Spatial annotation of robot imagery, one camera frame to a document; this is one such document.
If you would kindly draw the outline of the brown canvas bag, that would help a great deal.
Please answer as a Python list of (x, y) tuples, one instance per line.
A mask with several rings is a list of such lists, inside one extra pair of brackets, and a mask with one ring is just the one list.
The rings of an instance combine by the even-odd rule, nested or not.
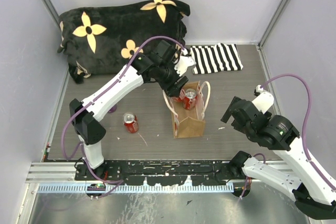
[(205, 111), (211, 95), (211, 85), (208, 81), (190, 82), (183, 89), (194, 89), (197, 92), (196, 104), (192, 110), (184, 109), (183, 101), (174, 102), (172, 97), (163, 95), (166, 106), (171, 111), (174, 138), (201, 137), (205, 130)]

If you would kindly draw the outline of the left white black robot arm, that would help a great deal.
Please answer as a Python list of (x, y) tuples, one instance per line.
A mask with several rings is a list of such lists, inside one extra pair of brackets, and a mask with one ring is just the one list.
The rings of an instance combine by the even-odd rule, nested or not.
[(187, 49), (178, 50), (176, 41), (166, 36), (158, 36), (158, 45), (147, 54), (137, 50), (128, 63), (102, 88), (79, 101), (74, 99), (69, 105), (70, 119), (87, 162), (86, 173), (93, 180), (105, 174), (101, 140), (106, 134), (101, 120), (108, 111), (132, 90), (154, 80), (168, 97), (178, 97), (188, 82), (185, 76), (188, 68), (195, 66)]

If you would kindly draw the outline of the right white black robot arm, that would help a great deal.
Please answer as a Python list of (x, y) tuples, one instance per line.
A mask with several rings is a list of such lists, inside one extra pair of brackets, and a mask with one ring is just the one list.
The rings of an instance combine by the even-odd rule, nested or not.
[(240, 151), (229, 162), (233, 177), (252, 177), (290, 198), (306, 216), (315, 220), (335, 219), (335, 190), (308, 161), (302, 137), (293, 124), (268, 110), (274, 99), (262, 93), (253, 101), (234, 97), (221, 121), (233, 118), (232, 126), (261, 147), (273, 151), (289, 165), (294, 175), (281, 172)]

